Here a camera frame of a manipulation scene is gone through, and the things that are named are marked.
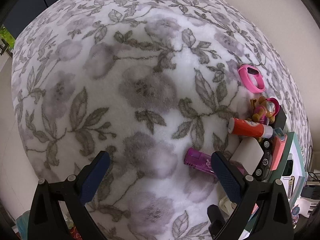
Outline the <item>cream hair claw clip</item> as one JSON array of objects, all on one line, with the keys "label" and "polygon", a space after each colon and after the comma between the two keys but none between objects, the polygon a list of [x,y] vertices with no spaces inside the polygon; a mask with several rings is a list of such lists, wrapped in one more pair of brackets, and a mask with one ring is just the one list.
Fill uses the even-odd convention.
[{"label": "cream hair claw clip", "polygon": [[219,208],[228,216],[232,215],[236,207],[237,207],[237,204],[234,202],[231,202],[227,196],[224,196],[219,201]]}]

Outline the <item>black toy car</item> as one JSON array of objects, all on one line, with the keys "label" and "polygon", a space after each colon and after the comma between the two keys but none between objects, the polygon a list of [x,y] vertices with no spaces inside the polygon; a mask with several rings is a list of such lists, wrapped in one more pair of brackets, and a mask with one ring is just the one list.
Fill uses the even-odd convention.
[{"label": "black toy car", "polygon": [[264,139],[260,143],[260,147],[263,150],[263,156],[259,161],[252,176],[257,181],[263,181],[268,178],[270,167],[272,164],[272,141],[270,139]]}]

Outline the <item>white charger cube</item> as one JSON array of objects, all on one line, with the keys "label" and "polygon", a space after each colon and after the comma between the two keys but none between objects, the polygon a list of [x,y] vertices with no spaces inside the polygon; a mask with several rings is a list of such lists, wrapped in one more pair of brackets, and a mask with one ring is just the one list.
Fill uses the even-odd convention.
[{"label": "white charger cube", "polygon": [[229,161],[252,175],[263,155],[259,142],[253,137],[246,137],[242,139]]}]

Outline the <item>purple lighter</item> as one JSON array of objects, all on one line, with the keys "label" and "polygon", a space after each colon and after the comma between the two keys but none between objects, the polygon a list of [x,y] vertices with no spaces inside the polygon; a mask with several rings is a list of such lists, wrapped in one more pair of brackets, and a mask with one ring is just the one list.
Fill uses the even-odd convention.
[{"label": "purple lighter", "polygon": [[[211,157],[212,155],[202,153],[194,148],[189,148],[185,154],[184,165],[188,165],[191,168],[194,168],[196,170],[202,171],[204,173],[210,174],[218,178],[222,175],[223,171],[218,170],[218,173],[216,173],[215,170],[213,170]],[[231,163],[228,159],[226,159],[226,163],[236,168],[242,175],[245,176],[248,174],[245,168],[240,163]],[[218,168],[220,168],[221,166],[221,164],[218,164],[216,159],[213,162],[213,164],[215,167],[218,166]]]}]

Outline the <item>orange glue bottle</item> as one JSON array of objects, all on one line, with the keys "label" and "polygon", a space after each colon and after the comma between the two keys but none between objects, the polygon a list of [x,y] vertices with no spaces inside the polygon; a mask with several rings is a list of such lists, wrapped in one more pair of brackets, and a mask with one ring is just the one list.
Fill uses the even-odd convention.
[{"label": "orange glue bottle", "polygon": [[269,139],[273,135],[273,128],[258,122],[230,118],[228,123],[228,133],[240,136]]}]

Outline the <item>black power adapter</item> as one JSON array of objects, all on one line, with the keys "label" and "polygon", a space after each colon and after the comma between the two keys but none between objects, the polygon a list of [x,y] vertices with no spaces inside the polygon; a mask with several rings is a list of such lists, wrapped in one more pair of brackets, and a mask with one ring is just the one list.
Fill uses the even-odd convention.
[{"label": "black power adapter", "polygon": [[286,124],[286,114],[281,106],[279,106],[279,112],[275,116],[274,122],[270,124],[272,128],[281,128],[284,130],[285,124]]}]

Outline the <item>pink puppy toy figure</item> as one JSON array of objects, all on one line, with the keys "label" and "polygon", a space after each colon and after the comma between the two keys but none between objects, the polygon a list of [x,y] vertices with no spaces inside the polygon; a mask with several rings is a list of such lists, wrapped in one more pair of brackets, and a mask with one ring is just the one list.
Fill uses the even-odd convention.
[{"label": "pink puppy toy figure", "polygon": [[250,106],[252,116],[246,120],[264,125],[273,124],[280,110],[280,104],[276,98],[266,98],[264,96],[260,96],[258,99],[251,99]]}]

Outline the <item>pink smart band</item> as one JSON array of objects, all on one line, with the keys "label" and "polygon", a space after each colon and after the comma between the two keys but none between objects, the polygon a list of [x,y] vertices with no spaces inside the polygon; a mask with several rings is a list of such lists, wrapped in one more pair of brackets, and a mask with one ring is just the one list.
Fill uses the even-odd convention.
[{"label": "pink smart band", "polygon": [[238,73],[242,83],[251,93],[259,94],[265,91],[263,76],[256,67],[242,64],[238,69]]}]

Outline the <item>white smart watch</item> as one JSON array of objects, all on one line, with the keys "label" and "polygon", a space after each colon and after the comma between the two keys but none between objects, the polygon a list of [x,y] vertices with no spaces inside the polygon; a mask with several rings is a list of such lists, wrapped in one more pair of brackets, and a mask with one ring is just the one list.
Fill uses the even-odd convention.
[{"label": "white smart watch", "polygon": [[289,180],[291,178],[293,172],[293,154],[290,153],[288,155],[286,165],[283,171],[283,174],[281,176],[282,180]]}]

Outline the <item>white power strip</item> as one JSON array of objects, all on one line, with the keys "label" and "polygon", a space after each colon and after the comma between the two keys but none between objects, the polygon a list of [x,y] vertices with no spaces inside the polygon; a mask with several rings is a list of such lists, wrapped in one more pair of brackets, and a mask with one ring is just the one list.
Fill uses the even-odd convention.
[{"label": "white power strip", "polygon": [[300,208],[299,214],[306,218],[309,218],[309,216],[311,215],[312,211],[315,209],[318,203],[319,200],[303,197],[299,198],[296,201],[296,204]]}]

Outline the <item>black plugged charger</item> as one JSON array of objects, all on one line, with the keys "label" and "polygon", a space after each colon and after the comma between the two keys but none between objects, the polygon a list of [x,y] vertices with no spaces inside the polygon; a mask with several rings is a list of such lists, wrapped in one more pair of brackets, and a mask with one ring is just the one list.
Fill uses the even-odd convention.
[{"label": "black plugged charger", "polygon": [[320,200],[320,186],[319,185],[306,185],[303,187],[300,196],[303,198]]}]

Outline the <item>teal white box tray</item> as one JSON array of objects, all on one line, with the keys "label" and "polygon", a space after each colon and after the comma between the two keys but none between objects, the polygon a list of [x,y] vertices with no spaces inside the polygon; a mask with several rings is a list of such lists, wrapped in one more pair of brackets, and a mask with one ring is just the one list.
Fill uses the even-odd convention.
[{"label": "teal white box tray", "polygon": [[292,197],[288,199],[288,201],[289,201],[289,206],[291,208],[294,208],[296,200],[300,197],[307,175],[306,175],[306,172],[304,171],[303,156],[302,156],[299,142],[295,132],[289,132],[285,134],[287,134],[287,141],[286,141],[284,152],[280,160],[280,163],[278,165],[278,168],[275,171],[270,171],[268,178],[263,181],[271,183],[276,179],[281,180],[287,195],[289,180],[282,180],[281,176],[283,174],[288,155],[292,153],[293,154],[293,172],[291,176],[295,176],[295,185],[294,185]]}]

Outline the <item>floral white blanket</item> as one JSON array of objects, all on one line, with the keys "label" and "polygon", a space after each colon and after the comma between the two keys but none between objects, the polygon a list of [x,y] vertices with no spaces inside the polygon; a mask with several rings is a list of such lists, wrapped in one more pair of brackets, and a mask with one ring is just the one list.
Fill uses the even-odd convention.
[{"label": "floral white blanket", "polygon": [[229,119],[254,98],[256,66],[296,133],[312,143],[300,92],[263,33],[224,0],[58,0],[18,36],[11,87],[19,134],[39,178],[78,173],[102,150],[111,167],[87,204],[108,239],[210,239],[214,176],[186,151],[233,155]]}]

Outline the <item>green box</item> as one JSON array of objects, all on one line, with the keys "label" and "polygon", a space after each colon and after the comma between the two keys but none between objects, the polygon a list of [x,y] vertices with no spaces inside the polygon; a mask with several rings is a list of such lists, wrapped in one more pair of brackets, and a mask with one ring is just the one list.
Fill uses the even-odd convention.
[{"label": "green box", "polygon": [[9,31],[4,25],[1,25],[0,36],[1,36],[1,55],[7,53],[10,57],[12,57],[13,48],[15,45],[15,39],[13,38],[11,33],[9,33]]}]

